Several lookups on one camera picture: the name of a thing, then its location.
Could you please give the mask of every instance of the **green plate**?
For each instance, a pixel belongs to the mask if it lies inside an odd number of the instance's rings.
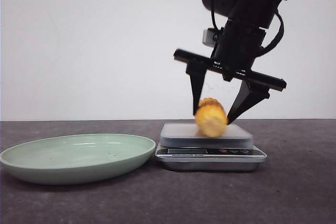
[[[116,177],[143,165],[155,142],[124,134],[87,134],[36,140],[0,154],[14,177],[37,184],[82,184]]]

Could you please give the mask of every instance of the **gray table surface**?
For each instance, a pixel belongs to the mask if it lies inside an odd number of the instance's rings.
[[[159,141],[167,120],[2,122],[1,150],[46,137],[128,133]],[[1,223],[336,223],[336,120],[237,120],[268,159],[252,173],[172,172],[154,159],[73,186],[1,170]]]

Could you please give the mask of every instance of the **scale platform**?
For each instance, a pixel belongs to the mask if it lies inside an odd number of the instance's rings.
[[[169,170],[255,170],[267,155],[253,145],[253,136],[231,124],[217,138],[199,133],[194,123],[165,124],[156,159]]]

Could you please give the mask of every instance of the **white backdrop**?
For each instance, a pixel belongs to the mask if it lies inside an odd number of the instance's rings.
[[[192,118],[176,48],[202,45],[201,0],[2,0],[1,116],[11,120]],[[240,118],[336,118],[336,0],[280,4],[285,36],[253,70],[287,81]],[[217,16],[218,25],[226,19]],[[274,22],[267,44],[279,27]],[[240,81],[208,72],[203,97],[229,110]]]

